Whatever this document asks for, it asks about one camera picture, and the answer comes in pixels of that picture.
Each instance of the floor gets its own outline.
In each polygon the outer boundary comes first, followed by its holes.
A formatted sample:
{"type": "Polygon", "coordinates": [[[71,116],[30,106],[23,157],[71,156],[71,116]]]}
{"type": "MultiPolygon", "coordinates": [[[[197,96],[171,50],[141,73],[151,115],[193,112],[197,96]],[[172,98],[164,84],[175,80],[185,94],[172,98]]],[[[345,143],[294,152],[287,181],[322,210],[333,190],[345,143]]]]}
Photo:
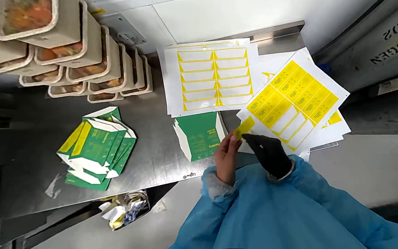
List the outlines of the floor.
{"type": "MultiPolygon", "coordinates": [[[[311,153],[310,163],[332,186],[367,207],[398,201],[398,135],[346,135],[339,146],[311,153]]],[[[200,178],[179,182],[150,213],[117,232],[97,215],[34,248],[167,248],[200,198],[201,187],[200,178]],[[156,212],[162,203],[166,210],[156,212]]]]}

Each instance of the stainless steel counter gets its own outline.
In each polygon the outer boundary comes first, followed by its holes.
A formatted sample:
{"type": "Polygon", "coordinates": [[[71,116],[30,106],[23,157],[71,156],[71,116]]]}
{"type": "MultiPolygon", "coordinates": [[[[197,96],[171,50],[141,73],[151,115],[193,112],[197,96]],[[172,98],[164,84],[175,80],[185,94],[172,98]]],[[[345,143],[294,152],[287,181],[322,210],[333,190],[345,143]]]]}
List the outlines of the stainless steel counter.
{"type": "MultiPolygon", "coordinates": [[[[252,37],[253,42],[259,42],[260,54],[293,51],[304,47],[299,33],[303,24],[300,21],[287,27],[273,27],[263,31],[262,36],[254,33],[238,36],[252,37]]],[[[191,163],[184,156],[172,127],[173,119],[167,115],[160,68],[152,66],[154,92],[112,103],[89,104],[85,97],[44,99],[46,88],[22,89],[16,95],[19,106],[12,121],[13,160],[4,166],[2,173],[0,218],[19,217],[201,176],[213,159],[191,163]],[[105,192],[65,184],[68,167],[61,163],[55,151],[80,123],[81,116],[109,105],[119,107],[122,121],[138,137],[124,172],[112,179],[105,192]],[[45,192],[53,183],[49,196],[45,192]]],[[[228,130],[240,124],[236,113],[237,110],[222,112],[228,130]]],[[[238,158],[238,165],[257,161],[255,156],[245,153],[240,153],[238,158]]]]}

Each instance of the blue gown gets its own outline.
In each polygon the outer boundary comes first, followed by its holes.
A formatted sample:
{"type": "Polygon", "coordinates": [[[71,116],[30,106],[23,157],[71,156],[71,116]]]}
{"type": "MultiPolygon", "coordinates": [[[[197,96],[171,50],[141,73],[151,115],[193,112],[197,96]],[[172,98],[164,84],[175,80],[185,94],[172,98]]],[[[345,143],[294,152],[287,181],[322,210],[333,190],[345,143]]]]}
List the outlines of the blue gown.
{"type": "Polygon", "coordinates": [[[207,175],[215,167],[208,168],[202,197],[170,248],[398,249],[398,224],[290,158],[296,170],[283,182],[272,184],[259,163],[248,165],[236,171],[234,190],[213,200],[207,175]]]}

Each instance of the person's left hand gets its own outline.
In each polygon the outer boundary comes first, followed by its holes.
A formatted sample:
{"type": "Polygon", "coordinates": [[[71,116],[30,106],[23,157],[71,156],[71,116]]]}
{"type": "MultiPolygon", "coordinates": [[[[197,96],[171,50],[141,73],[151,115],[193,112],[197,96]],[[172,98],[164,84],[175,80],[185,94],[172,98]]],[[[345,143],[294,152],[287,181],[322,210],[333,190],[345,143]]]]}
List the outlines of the person's left hand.
{"type": "Polygon", "coordinates": [[[216,175],[221,181],[230,186],[233,186],[236,181],[236,153],[241,144],[242,140],[238,141],[233,136],[233,131],[231,131],[214,152],[214,161],[217,168],[216,175]]]}

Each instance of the black glove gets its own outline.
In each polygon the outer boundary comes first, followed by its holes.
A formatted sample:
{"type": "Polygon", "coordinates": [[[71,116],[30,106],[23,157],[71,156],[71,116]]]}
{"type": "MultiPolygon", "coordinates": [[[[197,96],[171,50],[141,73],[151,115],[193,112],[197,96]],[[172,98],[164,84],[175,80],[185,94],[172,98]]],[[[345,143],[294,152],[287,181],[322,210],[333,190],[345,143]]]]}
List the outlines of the black glove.
{"type": "Polygon", "coordinates": [[[279,139],[252,134],[242,134],[242,138],[247,141],[262,167],[270,174],[280,179],[290,172],[292,162],[285,154],[279,139]]]}

